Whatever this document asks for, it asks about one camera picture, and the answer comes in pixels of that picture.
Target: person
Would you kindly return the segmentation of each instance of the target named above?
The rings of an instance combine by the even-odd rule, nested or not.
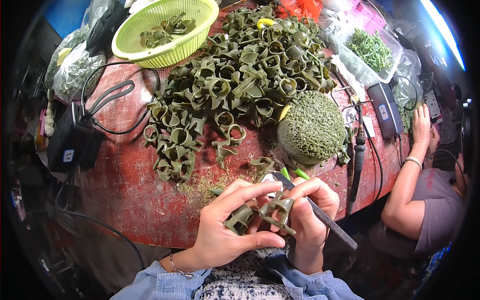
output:
[[[304,198],[309,195],[334,218],[338,194],[318,178],[296,178],[294,184],[286,192],[296,200],[290,215],[297,233],[291,242],[271,231],[258,231],[262,221],[258,216],[243,236],[223,225],[244,203],[252,207],[256,199],[264,204],[268,193],[282,187],[279,181],[236,180],[202,209],[193,247],[154,261],[111,299],[361,299],[331,271],[323,271],[328,229]]]
[[[468,177],[460,154],[455,172],[432,168],[439,135],[428,106],[415,110],[413,146],[388,195],[381,220],[367,237],[374,247],[400,259],[426,258],[447,246],[463,215]]]

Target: red table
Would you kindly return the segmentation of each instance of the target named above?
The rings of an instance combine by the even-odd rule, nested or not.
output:
[[[221,32],[221,23],[226,13],[220,12],[219,18],[212,26],[210,34]],[[109,62],[118,61],[112,58]],[[159,69],[161,79],[165,79],[170,68]],[[89,107],[104,91],[131,79],[135,89],[120,99],[103,107],[95,117],[111,130],[125,130],[131,127],[141,116],[152,96],[153,74],[142,70],[137,65],[115,65],[105,69],[91,99]],[[348,105],[348,97],[342,92],[334,93],[341,107]],[[372,105],[364,111],[373,119],[375,138],[373,142],[379,152],[384,169],[384,183],[381,195],[392,189],[400,171],[398,144],[393,139],[383,140]],[[268,154],[267,145],[263,143],[265,134],[260,134],[254,126],[247,126],[247,137],[237,147],[238,155],[225,159],[228,172],[222,170],[215,161],[215,150],[211,146],[221,137],[215,126],[207,125],[200,138],[204,145],[197,155],[195,171],[189,192],[180,192],[173,181],[162,182],[152,170],[157,159],[155,149],[144,148],[143,127],[147,118],[134,131],[125,135],[107,133],[101,146],[94,169],[80,173],[78,181],[82,191],[83,210],[90,216],[100,219],[125,234],[129,239],[144,244],[187,248],[194,244],[200,210],[208,203],[204,194],[196,189],[200,177],[215,183],[218,180],[230,183],[236,178],[251,179],[250,159]],[[403,157],[408,154],[408,139],[403,139]],[[305,169],[311,177],[317,176],[340,196],[340,208],[336,220],[345,216],[348,184],[347,166],[336,165],[336,157]],[[380,170],[375,153],[367,142],[363,172],[361,175],[358,197],[354,211],[358,211],[375,199],[380,185]],[[104,228],[98,228],[106,234],[113,234]]]

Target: bracelet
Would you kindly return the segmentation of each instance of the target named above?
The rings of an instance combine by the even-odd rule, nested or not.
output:
[[[408,156],[407,158],[405,158],[405,161],[413,161],[414,163],[416,163],[417,165],[419,165],[420,171],[422,170],[421,162],[420,162],[418,159],[416,159],[416,158],[414,158],[414,157],[412,157],[412,156]]]
[[[170,252],[170,263],[172,264],[172,268],[177,271],[178,273],[181,273],[183,276],[185,276],[188,280],[192,279],[195,275],[192,274],[192,273],[186,273],[186,272],[183,272],[183,271],[180,271],[179,269],[177,269],[175,267],[175,265],[173,264],[173,252]]]

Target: green textured ball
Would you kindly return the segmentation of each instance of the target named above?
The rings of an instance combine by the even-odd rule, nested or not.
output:
[[[320,92],[305,91],[291,105],[276,133],[288,156],[314,165],[337,154],[345,139],[345,123],[333,100]]]

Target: hand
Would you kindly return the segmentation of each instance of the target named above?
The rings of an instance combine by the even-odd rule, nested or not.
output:
[[[430,130],[430,144],[428,145],[427,155],[433,154],[438,147],[438,141],[440,140],[440,135],[435,127],[432,127]]]
[[[412,128],[414,145],[427,152],[430,144],[430,113],[426,104],[415,110]]]
[[[173,262],[176,268],[183,272],[193,272],[228,264],[249,250],[284,247],[285,240],[273,232],[260,231],[238,236],[223,226],[223,222],[235,209],[253,198],[259,202],[267,201],[267,194],[277,192],[281,187],[282,183],[279,181],[257,184],[243,180],[234,181],[202,209],[195,245],[174,254]],[[170,261],[164,262],[161,261],[162,266],[167,269]]]
[[[320,209],[334,219],[338,211],[338,194],[319,178],[310,180],[295,178],[296,185],[285,197],[296,199],[291,210],[291,227],[296,230],[295,249],[290,256],[292,264],[304,274],[322,271],[322,250],[328,236],[326,225],[313,213],[312,206],[305,198],[309,196]],[[271,226],[276,232],[279,229]]]

